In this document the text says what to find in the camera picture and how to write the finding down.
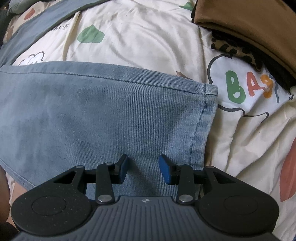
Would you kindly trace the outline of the light blue denim jeans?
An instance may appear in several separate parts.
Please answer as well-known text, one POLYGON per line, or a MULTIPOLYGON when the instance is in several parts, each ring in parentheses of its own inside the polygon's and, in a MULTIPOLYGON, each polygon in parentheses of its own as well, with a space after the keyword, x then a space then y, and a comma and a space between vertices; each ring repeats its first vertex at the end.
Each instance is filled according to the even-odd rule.
POLYGON ((158 158, 195 169, 217 108, 217 87, 142 67, 16 60, 76 13, 110 1, 60 1, 1 47, 1 167, 31 189, 76 165, 131 158, 119 195, 171 195, 158 158))

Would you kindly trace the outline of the cream patterned bed sheet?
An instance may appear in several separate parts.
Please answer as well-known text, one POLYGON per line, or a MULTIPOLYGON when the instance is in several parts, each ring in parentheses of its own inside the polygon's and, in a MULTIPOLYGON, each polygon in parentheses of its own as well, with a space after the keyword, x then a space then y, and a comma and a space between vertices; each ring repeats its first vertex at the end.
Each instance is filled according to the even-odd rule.
POLYGON ((245 102, 239 111, 217 110, 206 149, 206 164, 241 178, 279 202, 274 230, 295 240, 295 88, 249 90, 267 74, 244 60, 227 58, 215 33, 190 23, 193 1, 110 1, 76 13, 46 33, 16 64, 84 61, 142 67, 205 82, 206 68, 221 77, 226 63, 238 76, 245 102))

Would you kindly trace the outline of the leopard print garment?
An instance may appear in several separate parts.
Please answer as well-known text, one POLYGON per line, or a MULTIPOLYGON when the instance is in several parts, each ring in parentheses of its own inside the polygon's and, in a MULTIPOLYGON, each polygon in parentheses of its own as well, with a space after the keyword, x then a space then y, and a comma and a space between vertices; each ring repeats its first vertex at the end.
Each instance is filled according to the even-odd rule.
POLYGON ((211 34, 212 49, 243 60, 257 72, 263 67, 274 67, 277 64, 269 55, 244 40, 218 30, 211 30, 211 34))

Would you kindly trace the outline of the brown folded garment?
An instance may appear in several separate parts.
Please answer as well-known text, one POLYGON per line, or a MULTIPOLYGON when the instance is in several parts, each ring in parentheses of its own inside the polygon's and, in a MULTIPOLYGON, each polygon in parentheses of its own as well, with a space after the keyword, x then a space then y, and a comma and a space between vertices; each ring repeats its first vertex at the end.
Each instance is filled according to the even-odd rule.
POLYGON ((196 1, 193 22, 234 35, 295 76, 295 1, 196 1))

